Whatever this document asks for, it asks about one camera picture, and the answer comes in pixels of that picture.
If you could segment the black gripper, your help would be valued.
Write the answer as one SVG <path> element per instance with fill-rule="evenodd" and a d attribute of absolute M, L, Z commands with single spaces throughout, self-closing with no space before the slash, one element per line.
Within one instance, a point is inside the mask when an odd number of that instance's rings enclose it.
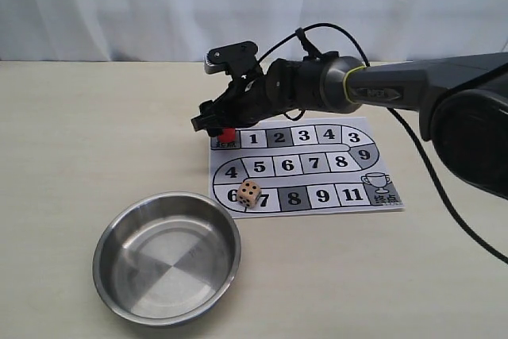
<path fill-rule="evenodd" d="M 200 115 L 191 119 L 195 132 L 221 132 L 226 128 L 246 128 L 286 111 L 281 79 L 261 75 L 248 81 L 232 77 L 227 90 L 216 101 L 199 105 Z"/>

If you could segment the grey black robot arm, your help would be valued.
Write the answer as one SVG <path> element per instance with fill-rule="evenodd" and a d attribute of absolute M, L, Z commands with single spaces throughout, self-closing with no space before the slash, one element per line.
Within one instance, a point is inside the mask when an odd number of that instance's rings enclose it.
<path fill-rule="evenodd" d="M 195 130 L 217 136 L 292 110 L 350 114 L 362 105 L 418 113 L 422 140 L 457 178 L 507 195 L 504 52 L 369 66 L 351 56 L 275 60 L 200 105 Z"/>

